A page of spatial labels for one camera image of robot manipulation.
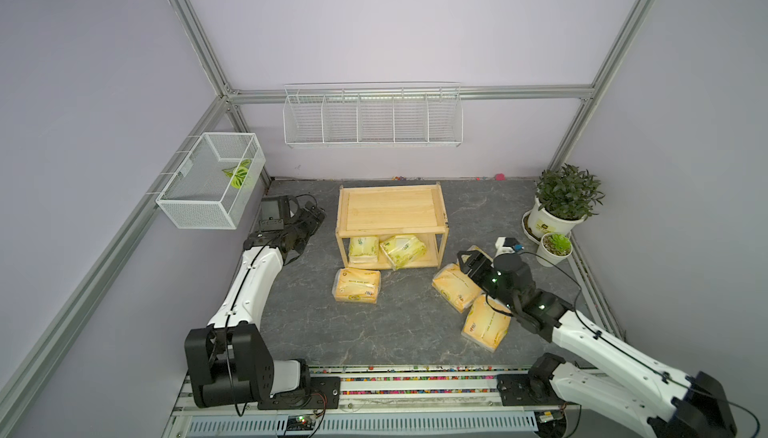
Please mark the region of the orange tissue pack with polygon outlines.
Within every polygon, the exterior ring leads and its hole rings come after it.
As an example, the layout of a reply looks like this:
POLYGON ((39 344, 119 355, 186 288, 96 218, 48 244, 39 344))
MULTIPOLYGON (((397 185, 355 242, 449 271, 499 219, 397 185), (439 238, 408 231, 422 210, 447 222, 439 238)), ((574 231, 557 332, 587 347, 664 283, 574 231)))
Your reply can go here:
POLYGON ((511 317, 495 311, 491 304, 491 300, 486 301, 486 295, 474 300, 462 328, 462 336, 495 352, 508 333, 511 317))
POLYGON ((380 287, 378 270, 342 268, 336 273, 332 295, 337 302, 375 304, 380 287))
POLYGON ((432 286, 459 313, 470 308, 482 294, 482 289, 456 263, 440 269, 432 279, 432 286))

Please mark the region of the green tissue pack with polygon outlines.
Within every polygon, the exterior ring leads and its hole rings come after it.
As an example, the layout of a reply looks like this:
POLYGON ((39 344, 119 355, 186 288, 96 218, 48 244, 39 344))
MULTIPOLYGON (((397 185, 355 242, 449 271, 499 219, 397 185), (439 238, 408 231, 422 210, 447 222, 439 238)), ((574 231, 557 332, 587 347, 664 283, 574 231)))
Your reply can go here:
POLYGON ((351 265, 375 264, 379 260, 379 238, 358 236, 349 240, 348 259, 351 265))
POLYGON ((424 256, 426 244, 416 235, 394 235, 380 243, 381 251, 393 270, 406 267, 408 264, 424 256))
POLYGON ((491 260, 491 261, 493 260, 493 258, 492 258, 492 257, 491 257, 491 256, 490 256, 488 253, 486 253, 484 250, 482 250, 482 249, 481 249, 479 246, 477 246, 477 245, 472 245, 472 246, 471 246, 471 247, 468 249, 468 251, 470 251, 470 252, 473 252, 473 251, 477 251, 477 252, 478 252, 478 253, 480 253, 482 256, 484 256, 486 259, 488 259, 488 260, 491 260))

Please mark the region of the wooden two-tier shelf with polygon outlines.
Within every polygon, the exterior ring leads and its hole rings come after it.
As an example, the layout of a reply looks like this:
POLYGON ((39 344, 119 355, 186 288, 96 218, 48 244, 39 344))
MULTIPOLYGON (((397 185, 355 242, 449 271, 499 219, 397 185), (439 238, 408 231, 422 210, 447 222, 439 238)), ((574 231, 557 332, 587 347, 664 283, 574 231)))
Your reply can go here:
POLYGON ((354 237, 411 234, 426 253, 409 268, 442 265, 449 236, 448 213, 440 184, 383 187, 340 187, 335 237, 343 265, 348 267, 348 244, 354 237))

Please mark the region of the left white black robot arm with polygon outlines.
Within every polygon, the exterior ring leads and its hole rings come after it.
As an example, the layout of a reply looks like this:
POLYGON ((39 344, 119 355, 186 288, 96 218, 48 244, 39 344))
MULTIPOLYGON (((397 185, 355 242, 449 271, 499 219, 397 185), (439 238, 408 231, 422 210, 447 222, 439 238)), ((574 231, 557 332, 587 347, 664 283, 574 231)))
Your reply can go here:
POLYGON ((261 201, 257 229, 243 243, 227 295, 208 324, 184 341, 192 397, 199 408, 247 404, 261 410, 307 409, 311 377, 303 359, 276 360, 261 334, 272 286, 294 252, 301 256, 326 218, 311 194, 261 201))

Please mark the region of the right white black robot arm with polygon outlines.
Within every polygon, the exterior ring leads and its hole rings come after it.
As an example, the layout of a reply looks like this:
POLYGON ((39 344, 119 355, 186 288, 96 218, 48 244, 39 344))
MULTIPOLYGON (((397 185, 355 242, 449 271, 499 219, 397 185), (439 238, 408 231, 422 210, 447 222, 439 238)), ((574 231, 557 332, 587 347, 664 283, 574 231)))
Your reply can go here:
POLYGON ((467 250, 458 252, 457 262, 493 311, 604 374, 595 377, 546 353, 528 371, 533 394, 584 405, 643 437, 737 435, 732 406, 718 380, 669 367, 607 332, 575 304, 539 288, 521 255, 516 242, 505 241, 494 258, 467 250))

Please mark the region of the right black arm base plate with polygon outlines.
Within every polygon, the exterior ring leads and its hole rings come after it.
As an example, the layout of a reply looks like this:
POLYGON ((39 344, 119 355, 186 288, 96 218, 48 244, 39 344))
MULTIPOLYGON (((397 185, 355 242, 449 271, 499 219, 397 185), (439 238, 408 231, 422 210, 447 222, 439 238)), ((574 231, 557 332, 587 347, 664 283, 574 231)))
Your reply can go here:
POLYGON ((501 404, 509 406, 549 406, 563 408, 566 401, 554 391, 548 380, 528 374, 500 374, 497 391, 501 404))

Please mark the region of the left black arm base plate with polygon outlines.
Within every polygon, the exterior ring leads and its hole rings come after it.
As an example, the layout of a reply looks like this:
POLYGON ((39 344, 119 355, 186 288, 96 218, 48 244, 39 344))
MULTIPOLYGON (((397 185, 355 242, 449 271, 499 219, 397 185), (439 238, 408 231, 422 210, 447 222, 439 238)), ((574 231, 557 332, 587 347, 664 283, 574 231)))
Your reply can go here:
POLYGON ((304 387, 278 393, 259 402, 259 410, 333 410, 339 406, 341 379, 335 376, 311 376, 304 387))

